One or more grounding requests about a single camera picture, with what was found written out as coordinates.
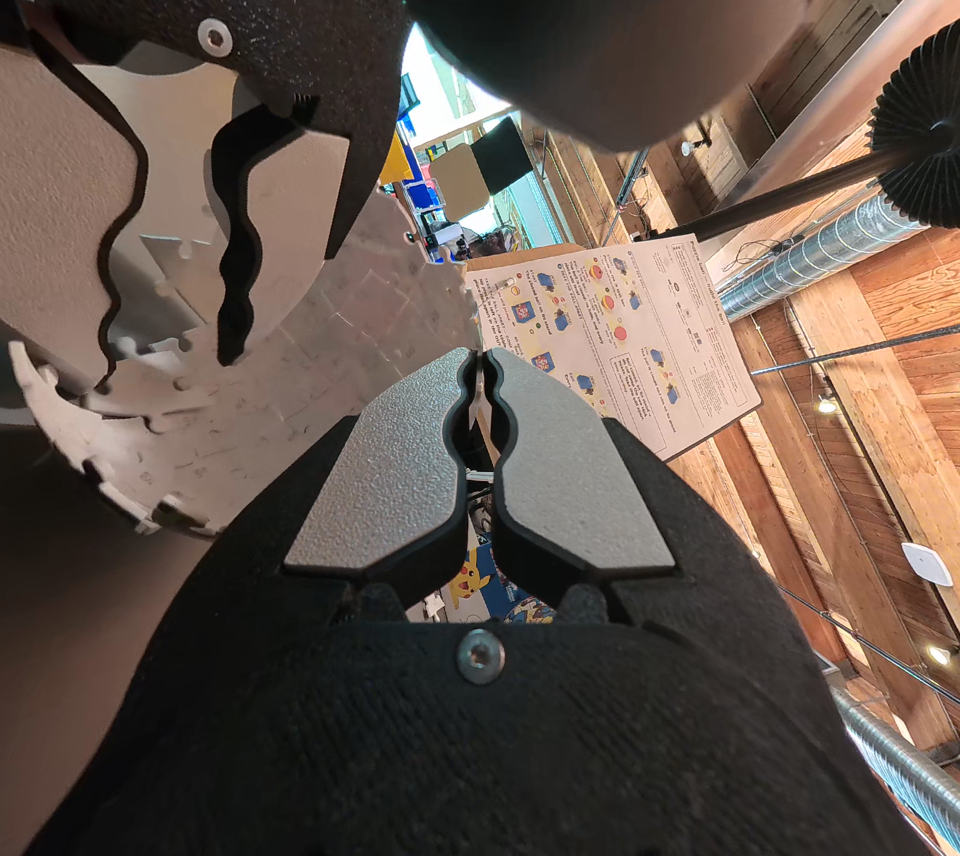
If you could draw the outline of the blue storage bins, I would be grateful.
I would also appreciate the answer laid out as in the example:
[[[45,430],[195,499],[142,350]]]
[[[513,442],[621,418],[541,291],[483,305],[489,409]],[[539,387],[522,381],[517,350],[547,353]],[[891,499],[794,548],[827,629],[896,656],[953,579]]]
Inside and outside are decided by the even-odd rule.
[[[409,171],[409,175],[401,179],[402,195],[413,216],[431,232],[431,227],[447,223],[443,195],[430,174],[429,164],[422,162],[414,150],[415,133],[409,114],[397,119],[395,129]]]

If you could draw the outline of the white puzzle piece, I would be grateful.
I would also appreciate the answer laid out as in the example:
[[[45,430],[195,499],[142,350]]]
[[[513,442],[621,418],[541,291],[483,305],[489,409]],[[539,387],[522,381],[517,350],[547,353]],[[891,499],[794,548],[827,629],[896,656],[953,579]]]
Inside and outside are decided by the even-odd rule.
[[[227,239],[222,231],[211,241],[152,235],[140,240],[161,271],[159,291],[176,292],[203,323],[216,323],[225,294],[220,263]]]

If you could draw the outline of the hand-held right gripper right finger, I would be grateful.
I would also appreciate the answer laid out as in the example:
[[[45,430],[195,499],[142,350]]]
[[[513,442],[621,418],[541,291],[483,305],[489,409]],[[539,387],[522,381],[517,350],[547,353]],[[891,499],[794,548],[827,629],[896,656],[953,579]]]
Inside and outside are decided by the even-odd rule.
[[[508,350],[484,354],[499,451],[492,552],[558,608],[572,586],[662,577],[677,563],[606,425],[564,382]]]

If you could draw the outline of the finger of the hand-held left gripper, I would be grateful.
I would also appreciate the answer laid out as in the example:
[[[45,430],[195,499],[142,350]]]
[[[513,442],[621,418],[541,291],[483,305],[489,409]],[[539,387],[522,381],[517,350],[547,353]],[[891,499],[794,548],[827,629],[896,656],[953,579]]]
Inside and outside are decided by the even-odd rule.
[[[350,143],[258,105],[214,136],[212,189],[227,219],[217,360],[237,363],[301,302],[326,262]]]
[[[146,195],[146,149],[42,34],[2,46],[2,322],[84,393],[114,371],[111,255]]]

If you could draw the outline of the white ceiling device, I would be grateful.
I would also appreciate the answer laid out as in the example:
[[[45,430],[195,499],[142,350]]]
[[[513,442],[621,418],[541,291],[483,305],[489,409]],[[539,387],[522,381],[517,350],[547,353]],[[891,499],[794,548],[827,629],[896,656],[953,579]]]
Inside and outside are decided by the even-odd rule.
[[[935,586],[954,587],[954,577],[936,550],[913,541],[902,542],[901,550],[906,562],[922,580]]]

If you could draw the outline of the black square panel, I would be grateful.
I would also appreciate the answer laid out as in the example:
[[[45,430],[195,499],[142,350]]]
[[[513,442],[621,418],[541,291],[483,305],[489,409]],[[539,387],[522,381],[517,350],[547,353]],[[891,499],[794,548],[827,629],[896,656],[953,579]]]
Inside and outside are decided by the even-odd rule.
[[[491,197],[534,169],[522,133],[511,116],[501,118],[493,129],[471,145],[471,151]]]

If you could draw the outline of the white instruction sheet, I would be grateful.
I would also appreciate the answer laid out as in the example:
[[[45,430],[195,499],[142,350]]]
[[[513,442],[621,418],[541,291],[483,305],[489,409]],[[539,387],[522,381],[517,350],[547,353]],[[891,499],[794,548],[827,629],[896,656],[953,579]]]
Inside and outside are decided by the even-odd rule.
[[[483,346],[565,383],[670,461],[762,405],[691,235],[465,274]]]

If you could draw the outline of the black table lamp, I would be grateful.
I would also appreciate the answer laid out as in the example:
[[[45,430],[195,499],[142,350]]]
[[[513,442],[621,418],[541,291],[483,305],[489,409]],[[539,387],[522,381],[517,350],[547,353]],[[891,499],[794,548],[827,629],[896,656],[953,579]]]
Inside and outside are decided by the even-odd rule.
[[[653,238],[716,238],[875,178],[884,198],[923,226],[959,226],[959,22],[945,25],[894,70],[870,114],[870,151]]]

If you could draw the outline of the silver ventilation duct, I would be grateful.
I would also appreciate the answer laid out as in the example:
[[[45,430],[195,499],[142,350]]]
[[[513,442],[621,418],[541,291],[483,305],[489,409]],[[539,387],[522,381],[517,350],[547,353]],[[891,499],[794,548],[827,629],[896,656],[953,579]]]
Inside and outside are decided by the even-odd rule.
[[[959,850],[959,784],[885,721],[830,686],[846,733],[895,799]]]
[[[875,195],[791,244],[719,292],[730,321],[799,291],[929,229]]]

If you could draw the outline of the tan square panel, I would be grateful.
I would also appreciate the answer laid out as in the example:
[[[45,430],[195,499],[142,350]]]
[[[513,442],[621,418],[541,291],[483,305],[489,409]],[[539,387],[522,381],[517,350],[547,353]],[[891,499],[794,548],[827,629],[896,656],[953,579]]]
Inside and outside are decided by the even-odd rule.
[[[443,198],[443,212],[450,223],[482,210],[491,201],[491,192],[469,143],[461,143],[430,164],[430,176]]]

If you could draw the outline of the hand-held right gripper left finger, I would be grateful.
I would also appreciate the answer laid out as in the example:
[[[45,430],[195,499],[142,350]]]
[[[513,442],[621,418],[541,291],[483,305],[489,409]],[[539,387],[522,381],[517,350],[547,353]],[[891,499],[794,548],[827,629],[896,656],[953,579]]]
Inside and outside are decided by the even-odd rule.
[[[287,552],[287,570],[384,584],[404,609],[459,572],[468,486],[458,444],[477,355],[455,348],[364,407]]]

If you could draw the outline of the yellow plastic bin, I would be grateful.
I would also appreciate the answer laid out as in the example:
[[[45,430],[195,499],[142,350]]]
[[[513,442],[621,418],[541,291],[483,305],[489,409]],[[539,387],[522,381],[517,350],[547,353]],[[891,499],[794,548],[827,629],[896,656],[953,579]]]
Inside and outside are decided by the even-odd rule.
[[[418,181],[421,177],[416,154],[402,130],[395,127],[385,163],[378,177],[379,185],[387,187],[403,181]]]

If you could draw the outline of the colourful puzzle box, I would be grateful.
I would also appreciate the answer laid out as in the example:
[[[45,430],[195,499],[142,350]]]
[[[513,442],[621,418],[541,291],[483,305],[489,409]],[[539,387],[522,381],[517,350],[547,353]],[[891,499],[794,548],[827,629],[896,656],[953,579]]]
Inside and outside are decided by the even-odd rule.
[[[469,548],[460,570],[438,592],[449,623],[534,625],[555,618],[553,607],[501,572],[489,541]]]

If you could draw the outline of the partly built puzzle ball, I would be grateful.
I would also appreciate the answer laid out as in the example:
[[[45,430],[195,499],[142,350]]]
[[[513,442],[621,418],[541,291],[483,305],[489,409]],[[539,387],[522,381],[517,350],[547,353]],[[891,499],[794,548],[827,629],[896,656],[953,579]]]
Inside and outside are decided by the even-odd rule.
[[[455,348],[481,346],[474,298],[450,262],[405,238],[375,192],[337,256],[262,342],[218,364],[210,326],[119,361],[79,404],[51,365],[8,345],[14,378],[54,452],[138,534],[214,537],[340,419]]]

